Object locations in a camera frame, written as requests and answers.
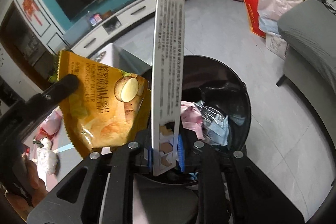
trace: screw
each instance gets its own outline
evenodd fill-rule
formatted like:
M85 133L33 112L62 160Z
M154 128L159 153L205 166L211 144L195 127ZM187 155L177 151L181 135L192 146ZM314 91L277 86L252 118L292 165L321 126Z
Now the screw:
M98 153L98 152L92 152L91 154L90 154L90 159L92 159L92 160L96 160L96 159L98 159L100 157L100 154Z
M128 144L128 148L130 148L130 149L135 149L135 148L137 148L139 146L139 144L137 143L137 142L130 142L129 144Z
M237 150L237 151L233 152L233 156L235 158L240 159L240 158L242 158L244 156L244 154L243 154L243 152Z
M196 147L196 148L202 148L203 146L204 146L204 142L202 142L202 141L194 142L194 147Z

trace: wall decoration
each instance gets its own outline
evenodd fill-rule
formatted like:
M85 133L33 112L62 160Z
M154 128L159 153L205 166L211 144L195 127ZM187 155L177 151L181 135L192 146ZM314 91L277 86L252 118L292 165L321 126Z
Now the wall decoration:
M38 4L34 0L15 0L14 2L21 11L22 16L27 19L28 25L42 37L49 28L50 23L42 14Z

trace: white plastic bag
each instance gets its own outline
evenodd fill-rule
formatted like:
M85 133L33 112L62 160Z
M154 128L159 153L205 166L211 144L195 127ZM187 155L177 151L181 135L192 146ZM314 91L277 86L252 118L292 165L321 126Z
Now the white plastic bag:
M259 17L278 21L279 18L303 0L259 0Z
M265 33L280 36L278 22L275 20L259 17L259 29Z
M48 175L55 173L57 165L57 156L51 151L51 141L48 138L41 140L42 148L37 148L37 162L42 167L43 171Z

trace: trash can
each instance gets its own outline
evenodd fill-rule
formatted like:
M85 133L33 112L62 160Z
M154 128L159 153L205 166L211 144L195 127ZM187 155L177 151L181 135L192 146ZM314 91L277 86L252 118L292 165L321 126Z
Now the trash can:
M151 82L152 70L143 76ZM224 116L228 116L229 135L227 145L214 145L217 150L230 152L242 150L251 125L251 104L246 85L238 75L225 64L205 56L185 56L183 67L182 100L203 101ZM193 185L185 174L178 171L166 172L160 176L146 176L159 183L170 185Z

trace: cardboard box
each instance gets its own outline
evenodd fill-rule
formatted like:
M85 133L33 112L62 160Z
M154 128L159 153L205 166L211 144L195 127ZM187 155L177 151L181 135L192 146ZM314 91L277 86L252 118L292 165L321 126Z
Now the cardboard box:
M278 57L281 57L283 60L285 60L288 45L287 42L281 37L266 34L266 48L275 53Z

